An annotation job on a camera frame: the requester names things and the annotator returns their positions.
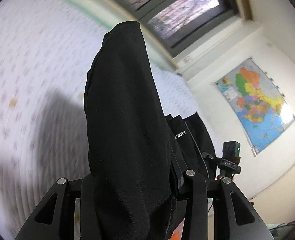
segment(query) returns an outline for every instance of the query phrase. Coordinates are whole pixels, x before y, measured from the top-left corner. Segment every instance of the metal screw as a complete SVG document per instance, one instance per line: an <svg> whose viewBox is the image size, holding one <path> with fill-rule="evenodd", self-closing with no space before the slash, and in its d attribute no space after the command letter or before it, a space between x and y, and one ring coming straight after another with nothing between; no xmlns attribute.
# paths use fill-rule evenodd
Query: metal screw
<svg viewBox="0 0 295 240"><path fill-rule="evenodd" d="M231 183L231 179L229 177L223 177L222 178L223 183L225 184L230 184Z"/></svg>
<svg viewBox="0 0 295 240"><path fill-rule="evenodd" d="M193 171L193 170L187 170L185 173L187 176L194 176L195 175L195 171Z"/></svg>
<svg viewBox="0 0 295 240"><path fill-rule="evenodd" d="M60 178L58 179L58 184L62 185L66 182L67 180L65 178Z"/></svg>

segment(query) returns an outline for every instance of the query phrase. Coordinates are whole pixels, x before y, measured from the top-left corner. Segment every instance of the black fabric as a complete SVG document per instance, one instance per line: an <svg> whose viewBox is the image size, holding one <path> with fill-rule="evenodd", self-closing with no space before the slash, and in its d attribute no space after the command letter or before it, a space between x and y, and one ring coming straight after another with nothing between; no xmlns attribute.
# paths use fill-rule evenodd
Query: black fabric
<svg viewBox="0 0 295 240"><path fill-rule="evenodd" d="M165 239L183 219L169 186L170 152L180 149L138 22L118 24L104 36L88 72L84 106L102 238Z"/></svg>
<svg viewBox="0 0 295 240"><path fill-rule="evenodd" d="M194 143L193 145L194 150L197 153L196 156L200 168L199 173L206 177L206 175L204 174L206 172L204 169L204 162L200 155L200 152L207 152L215 156L215 150L211 137L209 136L209 133L207 132L207 129L203 121L199 117L198 113L195 113L189 116L188 118L183 119L183 121L186 123L187 127L189 128L189 131L191 132L194 140L196 141L196 144ZM214 163L209 163L207 161L205 161L205 164L209 172L209 177L211 179L215 179L217 169L216 165Z"/></svg>
<svg viewBox="0 0 295 240"><path fill-rule="evenodd" d="M202 159L200 153L207 152L215 156L212 140L198 113L182 119L180 115L166 116L177 142L180 145L185 163L189 169L195 170L205 178L215 179L216 165Z"/></svg>
<svg viewBox="0 0 295 240"><path fill-rule="evenodd" d="M199 171L199 164L194 150L194 142L188 132L185 122L180 115L168 120L168 125L171 128L178 144L181 147L184 161L190 170Z"/></svg>

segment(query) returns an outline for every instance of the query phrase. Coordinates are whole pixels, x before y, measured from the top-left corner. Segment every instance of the window sill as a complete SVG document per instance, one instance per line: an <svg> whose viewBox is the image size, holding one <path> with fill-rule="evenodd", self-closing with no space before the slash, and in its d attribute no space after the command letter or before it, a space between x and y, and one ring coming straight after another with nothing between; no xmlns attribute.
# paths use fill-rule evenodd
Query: window sill
<svg viewBox="0 0 295 240"><path fill-rule="evenodd" d="M178 69L176 73L182 75L186 81L191 80L200 72L204 75L210 74L212 70L207 68L210 64L230 51L247 37L260 31L262 31L260 24L253 21L246 21L240 28L225 36L224 39L220 39L212 46L207 46L205 49L200 50L200 53L196 53L196 50L192 51L190 54L194 55L195 53L196 56L190 62L185 63L185 65Z"/></svg>
<svg viewBox="0 0 295 240"><path fill-rule="evenodd" d="M214 46L241 28L242 25L243 19L233 16L199 38L196 42L174 58L174 62L179 68L177 72L182 73L187 70L195 62L202 58L204 54L213 49Z"/></svg>

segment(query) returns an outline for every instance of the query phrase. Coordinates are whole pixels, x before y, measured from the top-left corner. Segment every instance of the black metal bracket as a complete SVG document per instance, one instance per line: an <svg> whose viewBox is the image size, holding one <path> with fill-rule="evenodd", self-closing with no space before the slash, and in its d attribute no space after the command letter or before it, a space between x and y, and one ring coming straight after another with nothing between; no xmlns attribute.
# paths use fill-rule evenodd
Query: black metal bracket
<svg viewBox="0 0 295 240"><path fill-rule="evenodd" d="M187 200L182 240L207 240L208 202L213 198L215 240L273 240L266 225L228 177L206 179L188 170L182 153L172 152L170 186L177 200ZM94 206L95 178L58 179L21 228L16 240L73 240L75 199L81 198L82 240L101 240Z"/></svg>
<svg viewBox="0 0 295 240"><path fill-rule="evenodd" d="M241 173L241 167L233 162L213 156L207 152L202 152L201 155L206 161L215 163L219 169L228 171L234 175Z"/></svg>

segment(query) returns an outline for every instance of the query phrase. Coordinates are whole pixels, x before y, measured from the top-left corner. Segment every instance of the map poster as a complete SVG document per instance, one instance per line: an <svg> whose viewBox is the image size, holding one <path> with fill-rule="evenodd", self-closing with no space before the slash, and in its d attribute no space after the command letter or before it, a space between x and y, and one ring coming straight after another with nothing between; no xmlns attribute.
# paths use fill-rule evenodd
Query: map poster
<svg viewBox="0 0 295 240"><path fill-rule="evenodd" d="M279 90L250 58L215 85L235 111L256 154L295 120Z"/></svg>

